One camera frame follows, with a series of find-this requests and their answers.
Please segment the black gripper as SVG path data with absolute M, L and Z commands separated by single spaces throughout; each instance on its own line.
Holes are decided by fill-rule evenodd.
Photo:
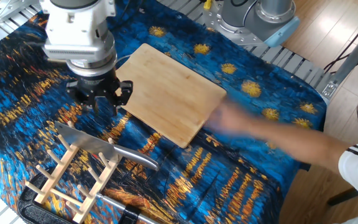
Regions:
M 66 92 L 74 101 L 88 110 L 98 112 L 96 96 L 110 96 L 113 105 L 113 115 L 116 116 L 121 106 L 127 105 L 133 92 L 133 81 L 120 82 L 116 77 L 115 69 L 102 75 L 85 77 L 75 75 L 77 81 L 66 85 Z

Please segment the person's hand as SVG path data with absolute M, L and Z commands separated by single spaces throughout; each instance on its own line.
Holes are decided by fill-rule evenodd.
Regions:
M 258 121 L 243 107 L 234 102 L 224 100 L 211 113 L 205 126 L 219 133 L 243 135 L 249 134 Z

